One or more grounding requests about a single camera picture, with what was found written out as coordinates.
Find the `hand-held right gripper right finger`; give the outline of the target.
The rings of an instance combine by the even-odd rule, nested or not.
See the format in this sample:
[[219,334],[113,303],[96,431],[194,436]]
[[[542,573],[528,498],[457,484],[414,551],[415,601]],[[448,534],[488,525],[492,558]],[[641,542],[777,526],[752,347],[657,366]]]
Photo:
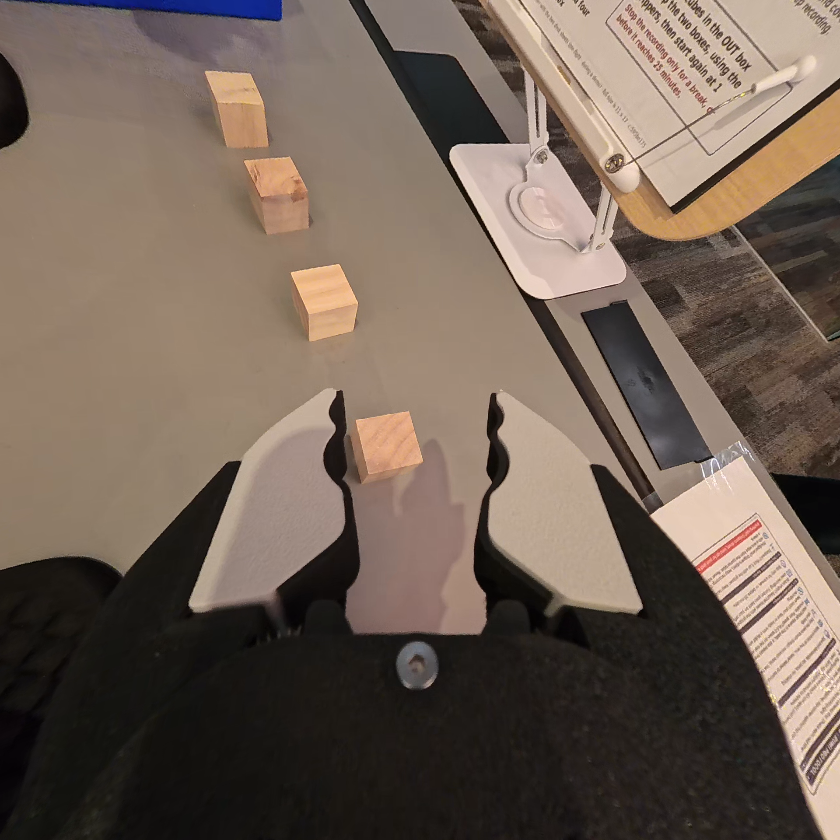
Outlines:
[[584,452],[508,392],[490,396],[487,437],[490,486],[474,551],[486,614],[519,602],[533,621],[566,607],[639,616],[643,601]]

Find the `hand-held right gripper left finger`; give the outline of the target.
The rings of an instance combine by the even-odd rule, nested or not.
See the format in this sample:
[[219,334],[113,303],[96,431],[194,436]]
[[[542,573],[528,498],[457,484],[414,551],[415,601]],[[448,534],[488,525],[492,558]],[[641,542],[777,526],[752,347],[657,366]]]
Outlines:
[[194,613],[257,604],[301,621],[315,601],[345,601],[361,565],[346,429],[343,393],[329,387],[245,452],[189,598]]

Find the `wooden cube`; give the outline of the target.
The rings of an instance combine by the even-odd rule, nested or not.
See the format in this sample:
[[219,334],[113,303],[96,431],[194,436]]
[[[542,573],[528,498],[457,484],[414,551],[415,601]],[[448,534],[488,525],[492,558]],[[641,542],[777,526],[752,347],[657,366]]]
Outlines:
[[291,295],[309,342],[351,333],[359,303],[339,264],[294,270]]
[[362,485],[403,475],[424,462],[408,411],[358,418],[350,440]]
[[206,70],[213,112],[229,149],[269,147],[265,103],[250,73]]
[[248,194],[267,235],[309,228],[309,196],[290,156],[244,161]]

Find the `blue plastic bin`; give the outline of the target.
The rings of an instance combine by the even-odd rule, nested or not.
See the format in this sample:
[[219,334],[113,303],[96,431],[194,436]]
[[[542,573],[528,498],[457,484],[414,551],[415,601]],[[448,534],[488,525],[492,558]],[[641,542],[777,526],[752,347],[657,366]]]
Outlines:
[[278,21],[283,1],[124,1],[120,7],[139,11],[199,14],[255,20]]

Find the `paper sheet in plastic sleeve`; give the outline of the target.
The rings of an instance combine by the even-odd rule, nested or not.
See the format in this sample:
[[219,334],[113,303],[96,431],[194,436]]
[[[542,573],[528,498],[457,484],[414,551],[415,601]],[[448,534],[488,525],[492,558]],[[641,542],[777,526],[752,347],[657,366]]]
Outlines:
[[838,789],[838,600],[747,459],[653,518],[740,633],[808,795]]

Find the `black flat strip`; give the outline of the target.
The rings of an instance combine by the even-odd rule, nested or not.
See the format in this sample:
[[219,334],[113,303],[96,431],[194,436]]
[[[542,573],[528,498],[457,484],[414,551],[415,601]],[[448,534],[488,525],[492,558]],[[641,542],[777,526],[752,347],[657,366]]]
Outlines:
[[629,302],[584,311],[582,318],[657,466],[708,460],[709,447]]

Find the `black wrist rest pad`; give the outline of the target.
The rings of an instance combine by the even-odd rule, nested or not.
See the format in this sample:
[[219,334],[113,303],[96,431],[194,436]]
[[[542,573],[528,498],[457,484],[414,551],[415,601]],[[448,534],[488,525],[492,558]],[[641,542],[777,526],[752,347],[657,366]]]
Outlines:
[[42,721],[69,662],[123,574],[84,556],[1,572],[2,734]]
[[13,66],[1,55],[1,149],[20,140],[29,126],[23,84]]

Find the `instruction sheet on stand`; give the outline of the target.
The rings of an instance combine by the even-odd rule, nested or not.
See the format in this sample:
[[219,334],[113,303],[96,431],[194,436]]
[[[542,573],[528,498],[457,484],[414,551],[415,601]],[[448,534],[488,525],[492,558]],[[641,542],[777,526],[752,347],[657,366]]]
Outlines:
[[481,2],[523,69],[526,143],[461,143],[450,163],[520,288],[553,299],[621,283],[616,213],[652,238],[740,223],[838,155],[838,89],[672,211],[631,163],[523,2]]

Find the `printed instruction sheet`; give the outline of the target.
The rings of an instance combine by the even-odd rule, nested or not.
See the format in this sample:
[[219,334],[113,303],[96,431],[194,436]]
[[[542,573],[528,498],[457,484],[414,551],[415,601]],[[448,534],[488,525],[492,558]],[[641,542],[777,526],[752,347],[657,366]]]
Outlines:
[[838,2],[523,2],[678,212],[838,89]]

